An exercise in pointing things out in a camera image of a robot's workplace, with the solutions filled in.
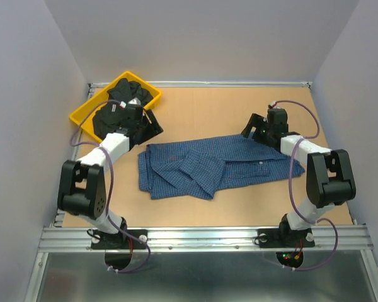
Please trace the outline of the blue plaid long sleeve shirt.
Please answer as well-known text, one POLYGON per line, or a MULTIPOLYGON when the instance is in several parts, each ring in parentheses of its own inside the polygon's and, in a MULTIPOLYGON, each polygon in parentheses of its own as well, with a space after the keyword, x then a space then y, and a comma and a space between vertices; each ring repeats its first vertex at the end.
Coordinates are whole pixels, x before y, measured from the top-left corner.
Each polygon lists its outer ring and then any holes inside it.
POLYGON ((139 188, 151 199, 193 196, 300 177, 298 161, 241 135, 149 144, 138 156, 139 188))

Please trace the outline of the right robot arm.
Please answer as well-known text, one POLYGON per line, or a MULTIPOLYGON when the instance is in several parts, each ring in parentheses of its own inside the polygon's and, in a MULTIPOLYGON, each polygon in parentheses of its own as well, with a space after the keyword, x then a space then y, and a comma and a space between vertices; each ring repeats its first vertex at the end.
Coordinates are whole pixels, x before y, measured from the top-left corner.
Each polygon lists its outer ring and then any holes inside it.
POLYGON ((241 132, 245 138, 290 156, 291 164, 300 162, 306 167, 305 200, 293 204, 278 227, 258 232, 255 243, 263 249, 314 247, 312 226, 326 212, 356 195, 348 152, 321 147, 289 131, 287 120, 286 110, 270 106, 266 117, 253 113, 241 132))

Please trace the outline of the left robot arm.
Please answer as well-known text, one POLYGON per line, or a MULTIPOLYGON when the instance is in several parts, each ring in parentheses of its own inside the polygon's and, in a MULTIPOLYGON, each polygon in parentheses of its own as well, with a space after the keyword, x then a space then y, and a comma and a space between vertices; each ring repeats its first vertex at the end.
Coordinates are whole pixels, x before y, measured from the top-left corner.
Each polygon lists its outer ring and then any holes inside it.
POLYGON ((58 209, 78 216, 97 229, 89 232, 91 238, 102 239, 115 248, 129 247, 142 240, 127 233, 125 218, 110 210, 113 191, 113 164, 140 145, 161 134, 154 113, 137 103, 128 103, 123 108, 126 117, 116 130, 107 133, 101 143, 79 142, 72 146, 92 145, 94 149, 78 160, 63 163, 57 198, 58 209))

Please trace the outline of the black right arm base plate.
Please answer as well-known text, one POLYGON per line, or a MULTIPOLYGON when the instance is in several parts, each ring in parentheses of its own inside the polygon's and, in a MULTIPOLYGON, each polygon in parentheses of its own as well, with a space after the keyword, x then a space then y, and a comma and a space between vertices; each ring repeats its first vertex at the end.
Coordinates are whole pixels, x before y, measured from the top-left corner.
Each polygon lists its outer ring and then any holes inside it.
POLYGON ((287 234, 279 228, 263 228, 258 230, 258 245, 263 249, 284 249, 296 248, 302 246, 304 248, 315 247, 312 230, 290 230, 287 234))

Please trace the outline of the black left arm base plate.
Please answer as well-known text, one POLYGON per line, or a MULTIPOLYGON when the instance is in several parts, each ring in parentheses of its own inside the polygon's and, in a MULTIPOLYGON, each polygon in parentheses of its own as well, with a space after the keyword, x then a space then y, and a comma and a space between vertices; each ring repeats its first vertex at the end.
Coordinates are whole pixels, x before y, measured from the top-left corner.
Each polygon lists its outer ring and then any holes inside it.
POLYGON ((92 250, 145 250, 145 246, 129 237, 124 238, 121 233, 108 234, 97 229, 88 229, 87 235, 91 237, 92 250))

